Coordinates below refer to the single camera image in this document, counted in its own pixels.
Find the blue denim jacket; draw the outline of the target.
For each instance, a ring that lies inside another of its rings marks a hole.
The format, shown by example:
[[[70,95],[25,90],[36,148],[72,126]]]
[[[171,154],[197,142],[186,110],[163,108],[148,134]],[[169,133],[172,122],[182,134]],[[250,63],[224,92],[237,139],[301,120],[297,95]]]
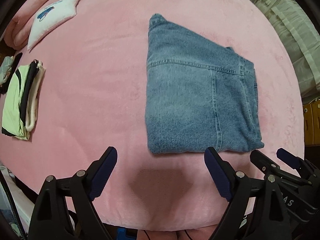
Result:
[[[154,154],[263,148],[254,65],[162,15],[150,18],[145,123]]]

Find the white bedside cabinet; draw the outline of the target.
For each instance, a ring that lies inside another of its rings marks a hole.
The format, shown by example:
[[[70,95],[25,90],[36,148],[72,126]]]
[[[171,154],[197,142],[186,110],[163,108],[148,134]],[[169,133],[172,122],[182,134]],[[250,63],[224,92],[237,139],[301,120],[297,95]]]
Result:
[[[1,166],[1,239],[27,239],[34,204]]]

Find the cream folded garment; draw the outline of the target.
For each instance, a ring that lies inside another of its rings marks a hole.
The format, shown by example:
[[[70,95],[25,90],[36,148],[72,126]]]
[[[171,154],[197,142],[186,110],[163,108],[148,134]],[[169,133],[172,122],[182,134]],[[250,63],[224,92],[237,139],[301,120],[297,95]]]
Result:
[[[31,85],[29,92],[28,102],[27,102],[27,113],[25,120],[25,129],[27,132],[31,132],[37,121],[37,112],[38,112],[38,98],[37,94],[39,91],[40,84],[43,80],[44,73],[46,69],[43,67],[43,63],[39,61],[36,65],[37,74]]]

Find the green black folded garment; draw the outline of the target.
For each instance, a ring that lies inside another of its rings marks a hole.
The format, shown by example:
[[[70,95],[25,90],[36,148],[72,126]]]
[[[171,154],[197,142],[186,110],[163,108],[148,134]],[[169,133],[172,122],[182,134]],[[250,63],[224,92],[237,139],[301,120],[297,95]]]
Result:
[[[28,140],[27,106],[30,91],[37,74],[43,70],[42,62],[32,61],[29,65],[19,66],[9,83],[2,113],[2,134]]]

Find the pink bed blanket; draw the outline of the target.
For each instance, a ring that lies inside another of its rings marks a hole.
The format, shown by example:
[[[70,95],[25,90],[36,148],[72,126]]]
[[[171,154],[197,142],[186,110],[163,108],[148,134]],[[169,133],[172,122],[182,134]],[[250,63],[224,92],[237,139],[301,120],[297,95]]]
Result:
[[[201,153],[153,155],[145,127],[149,19],[159,13],[254,63],[263,153],[304,155],[297,77],[276,31],[250,0],[80,0],[22,65],[42,61],[38,120],[28,141],[1,135],[1,161],[34,191],[48,175],[70,177],[113,146],[118,161],[100,219],[154,231],[217,224],[222,198]]]

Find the white sheer curtain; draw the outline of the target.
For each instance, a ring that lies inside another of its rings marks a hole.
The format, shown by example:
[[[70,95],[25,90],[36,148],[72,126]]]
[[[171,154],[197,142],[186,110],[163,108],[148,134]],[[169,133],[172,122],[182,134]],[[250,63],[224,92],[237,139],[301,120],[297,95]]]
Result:
[[[283,43],[302,98],[319,94],[319,33],[295,0],[250,0],[269,20]]]

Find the grey patterned folded garment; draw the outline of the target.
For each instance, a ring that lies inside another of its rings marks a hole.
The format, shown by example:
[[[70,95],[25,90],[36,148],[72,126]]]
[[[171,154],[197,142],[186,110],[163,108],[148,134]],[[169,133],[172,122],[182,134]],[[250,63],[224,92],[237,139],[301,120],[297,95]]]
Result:
[[[1,94],[8,91],[10,80],[20,62],[23,53],[16,56],[6,56],[1,64]]]

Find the folded pink quilt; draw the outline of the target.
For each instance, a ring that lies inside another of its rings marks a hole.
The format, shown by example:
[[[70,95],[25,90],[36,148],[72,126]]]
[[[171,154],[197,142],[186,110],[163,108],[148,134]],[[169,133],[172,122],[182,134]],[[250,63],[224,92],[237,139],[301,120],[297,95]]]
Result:
[[[28,44],[28,38],[36,13],[59,0],[27,0],[9,22],[3,39],[7,46],[20,50]]]

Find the white pillow blue print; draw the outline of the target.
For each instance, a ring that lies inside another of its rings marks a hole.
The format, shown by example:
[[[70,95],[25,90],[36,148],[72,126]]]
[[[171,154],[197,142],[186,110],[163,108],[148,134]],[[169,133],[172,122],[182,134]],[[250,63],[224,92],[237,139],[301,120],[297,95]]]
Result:
[[[31,27],[27,50],[32,50],[46,35],[76,15],[79,0],[59,0],[41,9]]]

